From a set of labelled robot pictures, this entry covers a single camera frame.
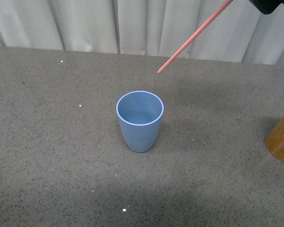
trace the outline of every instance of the curtain fold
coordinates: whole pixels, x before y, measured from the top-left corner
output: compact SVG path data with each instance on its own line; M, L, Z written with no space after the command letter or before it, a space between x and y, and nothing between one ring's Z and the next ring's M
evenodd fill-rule
M0 0L0 45L171 56L224 0ZM234 0L182 58L284 66L284 5Z

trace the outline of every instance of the gray countertop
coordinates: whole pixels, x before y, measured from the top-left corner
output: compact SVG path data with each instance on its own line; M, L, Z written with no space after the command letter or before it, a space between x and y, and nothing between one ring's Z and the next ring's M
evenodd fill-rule
M176 59L157 75L166 60L0 47L0 227L284 226L264 140L284 68ZM134 90L165 105L145 153L115 112Z

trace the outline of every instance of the blue cup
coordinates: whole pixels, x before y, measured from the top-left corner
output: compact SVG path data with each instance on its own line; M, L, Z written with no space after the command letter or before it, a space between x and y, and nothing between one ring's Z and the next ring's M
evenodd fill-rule
M149 150L161 126L164 112L161 99L148 91L133 91L119 99L116 111L127 146L140 153Z

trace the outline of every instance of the cup rim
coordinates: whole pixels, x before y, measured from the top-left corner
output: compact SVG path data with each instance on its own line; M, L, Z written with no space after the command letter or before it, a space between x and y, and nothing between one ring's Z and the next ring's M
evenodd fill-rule
M148 93L148 94L150 94L150 95L152 95L152 96L155 96L155 97L160 101L161 106L162 106L162 110L161 110L160 115L159 115L154 121L149 122L149 123L146 123L146 124L134 124L134 123L131 123L131 122L126 121L126 120L125 120L123 117L121 117L121 115L119 114L118 106L119 106L120 101L121 101L125 96L130 95L130 94L132 94L132 93L137 93L137 92ZM118 117L119 117L123 122L125 122L125 123L127 123L127 124L130 124L130 125L133 125L133 126L146 126L146 125L153 124L153 123L156 122L158 119L160 119L160 117L163 115L163 112L164 112L164 104L163 104L162 100L161 100L157 95L155 95L155 94L152 93L152 92L149 92L149 91L132 91L132 92L126 93L125 95L123 95L123 96L119 99L119 101L117 102L117 106L116 106L115 109L116 109L116 112L117 112Z

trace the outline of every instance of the chopstick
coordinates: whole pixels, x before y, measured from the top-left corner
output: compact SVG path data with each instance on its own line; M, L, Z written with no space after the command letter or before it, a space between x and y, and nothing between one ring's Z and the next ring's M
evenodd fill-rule
M201 32L203 32L204 29L206 29L207 26L209 26L210 23L212 23L213 20L216 19L217 16L219 16L220 13L223 12L223 10L226 9L226 7L231 4L233 0L225 0L225 2L198 28L198 30L193 33L193 35L174 53L174 55L171 56L170 59L158 70L158 74L162 73L162 71L168 67L169 64L185 49L187 48L190 43L197 38L198 35L200 35Z

